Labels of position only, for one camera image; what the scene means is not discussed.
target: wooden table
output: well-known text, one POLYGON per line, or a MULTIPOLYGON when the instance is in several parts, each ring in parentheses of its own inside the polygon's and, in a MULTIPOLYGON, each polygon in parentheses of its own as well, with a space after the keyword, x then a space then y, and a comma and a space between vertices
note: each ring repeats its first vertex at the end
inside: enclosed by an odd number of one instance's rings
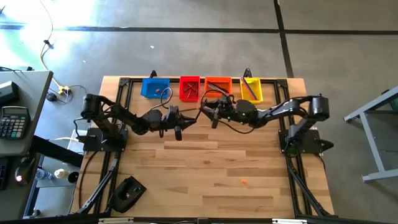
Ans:
MULTIPOLYGON (((116 100, 120 77, 104 77, 100 95, 116 100)), ((287 79, 290 96, 306 95, 304 80, 287 79)), ((178 83, 171 83, 173 105, 180 110, 197 107, 178 98, 178 83)), ((141 116, 159 99, 149 100, 140 94, 141 84, 133 86, 130 111, 141 116)), ((233 94, 240 98, 238 84, 233 94)), ((262 84, 264 102, 256 105, 265 109, 276 104, 274 87, 262 84)), ((194 117, 197 111, 184 112, 194 117)), ((230 123, 247 131, 248 126, 230 123)), ((174 132, 138 136, 129 131, 126 150, 122 154, 116 186, 134 176, 147 191, 126 213, 112 211, 113 217, 212 217, 212 218, 292 218, 294 211, 290 196, 285 157, 279 152, 278 120, 271 121, 250 134, 239 134, 223 124, 210 128, 203 114, 197 124, 183 131, 183 141, 176 141, 174 132)), ((91 153, 84 158, 85 166, 91 153)), ((104 153, 99 152, 88 165, 82 186, 82 203, 97 187, 104 153)), ((307 185, 323 207, 333 213, 323 164, 314 155, 304 154, 303 164, 307 185)), ((78 191, 71 212, 78 210, 78 191)), ((104 191, 101 211, 106 205, 108 188, 104 191)), ((297 192, 300 208, 303 198, 297 192)))

